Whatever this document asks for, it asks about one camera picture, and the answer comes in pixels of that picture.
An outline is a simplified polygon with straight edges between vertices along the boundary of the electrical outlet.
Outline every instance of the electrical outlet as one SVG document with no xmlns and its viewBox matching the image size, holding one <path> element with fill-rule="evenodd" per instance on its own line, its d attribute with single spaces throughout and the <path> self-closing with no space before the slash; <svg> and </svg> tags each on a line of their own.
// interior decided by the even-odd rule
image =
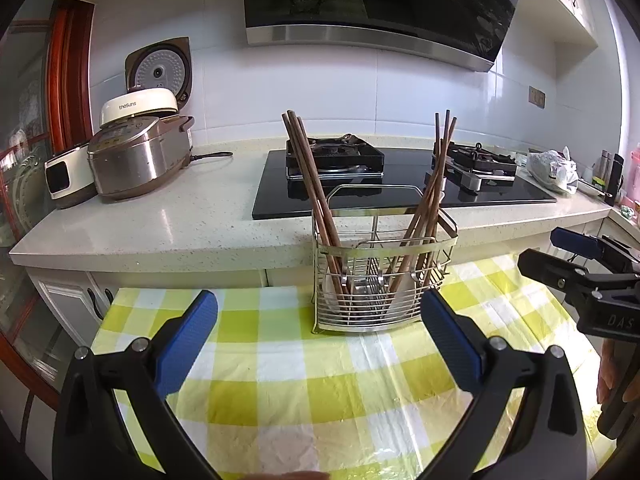
<svg viewBox="0 0 640 480">
<path fill-rule="evenodd" d="M 529 87 L 529 102 L 535 104 L 539 108 L 545 107 L 545 93 L 542 90 Z"/>
</svg>

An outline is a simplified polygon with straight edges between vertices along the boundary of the table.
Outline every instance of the table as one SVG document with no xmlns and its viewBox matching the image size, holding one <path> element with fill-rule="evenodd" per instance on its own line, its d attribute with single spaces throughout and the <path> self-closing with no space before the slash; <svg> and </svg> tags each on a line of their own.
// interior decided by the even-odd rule
<svg viewBox="0 0 640 480">
<path fill-rule="evenodd" d="M 450 266 L 442 295 L 487 336 L 566 352 L 588 437 L 590 476 L 614 449 L 596 421 L 600 358 L 514 254 Z M 198 290 L 121 288 L 92 349 L 123 350 L 180 316 Z M 413 480 L 460 420 L 459 390 L 420 323 L 366 335 L 311 332 L 312 288 L 213 290 L 218 322 L 181 390 L 167 401 L 225 480 L 311 469 L 332 479 Z M 118 405 L 142 460 L 161 468 L 123 392 Z M 493 463 L 522 398 L 515 390 L 479 467 Z"/>
</svg>

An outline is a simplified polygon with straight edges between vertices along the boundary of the plastic bag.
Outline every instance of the plastic bag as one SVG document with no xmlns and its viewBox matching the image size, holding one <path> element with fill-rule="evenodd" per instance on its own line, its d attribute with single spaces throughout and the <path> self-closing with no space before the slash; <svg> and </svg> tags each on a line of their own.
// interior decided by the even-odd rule
<svg viewBox="0 0 640 480">
<path fill-rule="evenodd" d="M 546 188 L 569 194 L 578 189 L 578 173 L 571 160 L 569 148 L 564 147 L 562 156 L 556 150 L 544 153 L 529 153 L 527 171 Z"/>
</svg>

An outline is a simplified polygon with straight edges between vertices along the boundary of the stainless steel utensil basket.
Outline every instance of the stainless steel utensil basket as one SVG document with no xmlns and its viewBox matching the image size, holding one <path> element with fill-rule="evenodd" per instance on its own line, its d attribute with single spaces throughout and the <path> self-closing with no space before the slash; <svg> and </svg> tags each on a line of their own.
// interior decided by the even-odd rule
<svg viewBox="0 0 640 480">
<path fill-rule="evenodd" d="M 380 184 L 343 184 L 337 186 L 327 201 L 344 188 L 413 189 L 415 186 Z M 371 225 L 359 230 L 341 230 L 336 226 L 343 247 L 322 245 L 316 218 L 312 214 L 314 234 L 314 331 L 374 332 L 386 330 L 419 319 L 420 297 L 428 288 L 439 288 L 451 260 L 451 252 L 458 241 L 458 228 L 442 209 L 438 212 L 435 239 L 417 237 L 402 240 L 405 228 L 382 229 L 380 216 L 408 214 L 406 208 L 381 210 L 337 210 L 334 216 L 370 217 Z M 408 269 L 401 269 L 403 256 L 411 258 Z M 348 294 L 336 291 L 334 276 L 328 269 L 327 256 L 340 258 L 338 270 L 341 285 Z M 398 290 L 390 290 L 392 280 L 399 280 Z"/>
</svg>

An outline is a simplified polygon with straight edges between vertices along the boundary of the pink container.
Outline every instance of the pink container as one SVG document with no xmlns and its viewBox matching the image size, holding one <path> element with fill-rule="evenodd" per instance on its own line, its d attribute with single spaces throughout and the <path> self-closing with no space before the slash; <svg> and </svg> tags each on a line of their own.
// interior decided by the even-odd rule
<svg viewBox="0 0 640 480">
<path fill-rule="evenodd" d="M 629 172 L 625 180 L 626 196 L 631 200 L 640 200 L 640 142 L 631 152 Z"/>
</svg>

